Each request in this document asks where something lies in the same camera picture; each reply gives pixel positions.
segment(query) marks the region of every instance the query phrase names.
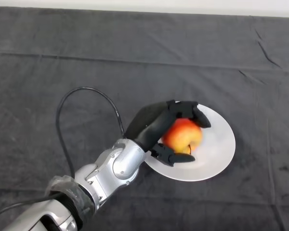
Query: black wire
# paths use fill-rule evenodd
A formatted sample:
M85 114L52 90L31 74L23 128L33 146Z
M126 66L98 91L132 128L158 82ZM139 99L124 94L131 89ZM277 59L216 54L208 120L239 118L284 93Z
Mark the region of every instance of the black wire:
M79 87L79 88L75 88L73 90L71 90L70 92L68 92L63 98L62 100L60 101L58 107L57 107L57 111L56 111L56 121L55 121L55 125L56 125L56 130L57 130L57 134L58 134L58 137L59 137L59 141L60 141L60 144L62 146L62 149L63 149L63 153L64 153L64 156L66 157L66 161L68 163L68 166L69 166L69 169L70 169L70 173L71 173L71 177L72 178L75 178L75 169L74 169L74 166L73 166L73 163L72 163L72 160L71 160L71 157L67 151L67 148L66 148L66 144L63 140L63 137L62 137L62 133L61 133L61 129L60 129L60 113L61 113L61 109L63 107L63 104L64 102L66 101L66 99L71 95L73 94L74 92L78 91L78 90L92 90L94 92L97 92L99 93L100 95L102 95L105 99L108 100L108 102L111 104L111 106L113 107L113 109L115 110L116 112L116 115L117 115L117 119L118 119L118 123L119 123L119 126L120 126L120 130L121 130L121 134L122 134L122 137L124 137L124 128L123 128L123 124L122 124L122 120L121 120L121 116L119 114L119 111L118 109L116 108L115 104L112 102L112 100L107 96L105 95L104 93L102 93L101 91L99 91L98 89L95 89L95 88L89 88L89 87ZM28 201L21 201L21 202L17 202L17 203L14 203L14 204L11 204L9 206L6 206L5 208L1 209L0 210L0 214L4 213L5 211L8 211L12 208L16 208L16 207L20 207L20 206L24 206L24 205L30 205L30 204L34 204L34 203L38 203L38 202L43 202L43 201L48 201L48 200L52 200L52 199L56 199L57 197L61 196L62 193L57 193L57 194L54 194L54 195L51 195L51 196L46 196L46 197L42 197L42 198L38 198L38 199L32 199L32 200L28 200Z
M74 166L73 166L71 157L70 157L70 155L68 154L68 151L67 151L67 148L66 148L66 144L65 144L65 142L64 142L64 140L63 140L63 137L62 137L62 133L61 133L61 129L60 129L60 113L61 113L61 109L62 109L63 104L64 104L64 102L66 101L66 99L67 99L71 94L73 94L74 92L79 91L79 90L92 90L92 91L94 91L94 92L99 93L99 94L102 95L105 99L108 100L108 102L111 104L111 106L112 106L113 109L115 110L115 113L116 113L117 119L118 119L118 123L119 123L120 129L121 129L122 137L124 137L124 128L123 128L123 124L122 124L122 121L121 121L121 116L120 116L120 114L119 114L119 111L118 111L118 109L116 108L115 104L112 102L112 100L111 100L107 95L105 95L104 93L102 93L102 92L101 92L100 90L98 90L98 89L89 88L89 87L79 87L79 88L75 88L75 89L71 90L70 92L68 92L67 94L65 94L65 96L62 98L62 100L60 101L60 103L59 103L59 105L58 105L58 107L57 107L57 112L56 112L56 129L57 129L57 134L58 134L58 137L59 137L60 144L61 144L62 149L63 149L63 153L64 153L64 155L66 156L66 160L67 160L68 166L69 166L70 171L71 171L71 177L72 177L72 178L75 177L75 169L74 169Z

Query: apple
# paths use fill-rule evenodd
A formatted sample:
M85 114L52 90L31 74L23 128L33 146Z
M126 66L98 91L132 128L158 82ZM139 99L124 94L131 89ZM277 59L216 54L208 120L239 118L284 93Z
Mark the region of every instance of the apple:
M164 145L175 153L191 154L202 140L202 132L198 125L189 119L177 119L162 137Z

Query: gray tablecloth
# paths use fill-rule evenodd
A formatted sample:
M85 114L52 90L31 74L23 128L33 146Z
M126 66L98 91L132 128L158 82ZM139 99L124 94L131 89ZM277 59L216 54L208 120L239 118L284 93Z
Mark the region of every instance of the gray tablecloth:
M236 137L233 161L209 180L143 164L84 230L289 231L289 19L0 8L0 207L69 174L54 113L77 86L109 95L125 127L146 104L196 100ZM76 168L120 135L91 92L66 102L62 130Z

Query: silver metal arm segment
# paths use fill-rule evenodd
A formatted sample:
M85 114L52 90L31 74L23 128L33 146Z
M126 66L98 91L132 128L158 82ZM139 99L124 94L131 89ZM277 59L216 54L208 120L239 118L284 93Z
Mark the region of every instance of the silver metal arm segment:
M147 155L134 141L119 139L111 149L100 154L94 164L79 169L74 182L94 203L96 212L118 188L135 180L139 166ZM51 230L46 229L45 219L52 222L55 227ZM50 200L32 205L4 231L79 231L79 229L72 213L59 201Z

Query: robotic arm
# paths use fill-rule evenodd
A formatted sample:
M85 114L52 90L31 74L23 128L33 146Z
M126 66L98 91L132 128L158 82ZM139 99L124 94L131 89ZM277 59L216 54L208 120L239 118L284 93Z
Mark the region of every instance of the robotic arm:
M5 231L79 231L107 199L137 177L140 164L152 155L162 163L194 161L188 154L158 143L177 118L189 118L202 128L210 122L197 108L197 102L168 101L142 108L130 123L125 137L100 154L94 164L79 169L75 179L55 177L48 195L56 199L35 203Z

